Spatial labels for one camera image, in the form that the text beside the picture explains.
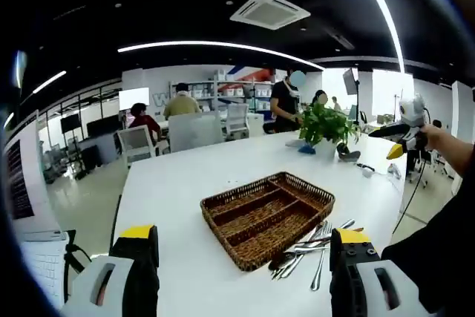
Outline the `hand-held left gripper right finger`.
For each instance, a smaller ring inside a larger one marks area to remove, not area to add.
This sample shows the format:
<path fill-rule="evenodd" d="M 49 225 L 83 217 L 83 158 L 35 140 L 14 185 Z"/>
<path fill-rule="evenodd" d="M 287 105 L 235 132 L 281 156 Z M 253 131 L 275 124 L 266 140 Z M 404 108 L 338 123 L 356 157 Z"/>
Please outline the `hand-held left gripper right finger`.
<path fill-rule="evenodd" d="M 334 229 L 330 238 L 333 316 L 429 316 L 419 288 L 392 261 L 379 257 L 362 232 Z"/>

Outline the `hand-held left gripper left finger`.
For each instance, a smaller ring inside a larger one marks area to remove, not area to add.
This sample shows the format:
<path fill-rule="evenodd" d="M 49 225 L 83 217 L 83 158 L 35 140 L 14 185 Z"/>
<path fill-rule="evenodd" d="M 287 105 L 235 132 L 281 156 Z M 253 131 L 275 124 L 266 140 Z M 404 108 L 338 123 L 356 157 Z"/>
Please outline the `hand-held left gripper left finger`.
<path fill-rule="evenodd" d="M 160 281 L 155 225 L 134 226 L 109 255 L 93 259 L 73 281 L 63 316 L 156 316 Z"/>

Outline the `person's right hand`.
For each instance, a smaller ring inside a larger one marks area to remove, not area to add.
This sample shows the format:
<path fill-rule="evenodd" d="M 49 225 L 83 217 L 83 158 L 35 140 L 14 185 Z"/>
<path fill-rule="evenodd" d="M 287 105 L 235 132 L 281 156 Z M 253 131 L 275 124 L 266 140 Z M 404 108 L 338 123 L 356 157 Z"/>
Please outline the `person's right hand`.
<path fill-rule="evenodd" d="M 428 150 L 437 150 L 442 154 L 451 144 L 452 136 L 434 125 L 424 125 L 421 128 L 421 132 L 427 138 L 425 148 Z"/>

